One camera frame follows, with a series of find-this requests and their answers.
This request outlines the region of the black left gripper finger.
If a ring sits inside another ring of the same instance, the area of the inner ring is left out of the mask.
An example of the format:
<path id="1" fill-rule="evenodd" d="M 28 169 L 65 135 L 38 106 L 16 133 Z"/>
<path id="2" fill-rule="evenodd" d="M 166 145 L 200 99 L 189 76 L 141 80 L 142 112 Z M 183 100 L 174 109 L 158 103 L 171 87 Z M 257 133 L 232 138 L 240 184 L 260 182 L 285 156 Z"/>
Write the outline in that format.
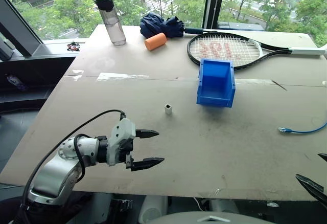
<path id="1" fill-rule="evenodd" d="M 145 158 L 142 161 L 132 162 L 131 163 L 131 171 L 139 171 L 152 168 L 159 163 L 163 162 L 164 158 Z"/>
<path id="2" fill-rule="evenodd" d="M 149 129 L 137 129 L 135 131 L 135 136 L 140 139 L 146 139 L 146 138 L 151 138 L 158 136 L 159 132 L 154 131 L 154 130 L 149 130 Z"/>

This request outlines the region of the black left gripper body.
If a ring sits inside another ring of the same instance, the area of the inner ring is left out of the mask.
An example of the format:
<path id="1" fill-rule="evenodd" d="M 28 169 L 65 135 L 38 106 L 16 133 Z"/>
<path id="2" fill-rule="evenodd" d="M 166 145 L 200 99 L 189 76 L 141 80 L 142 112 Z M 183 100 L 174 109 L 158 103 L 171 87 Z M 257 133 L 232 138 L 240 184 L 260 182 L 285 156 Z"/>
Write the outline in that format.
<path id="1" fill-rule="evenodd" d="M 131 155 L 133 151 L 133 139 L 123 139 L 119 146 L 119 163 L 125 163 L 126 169 L 134 169 L 134 161 Z"/>

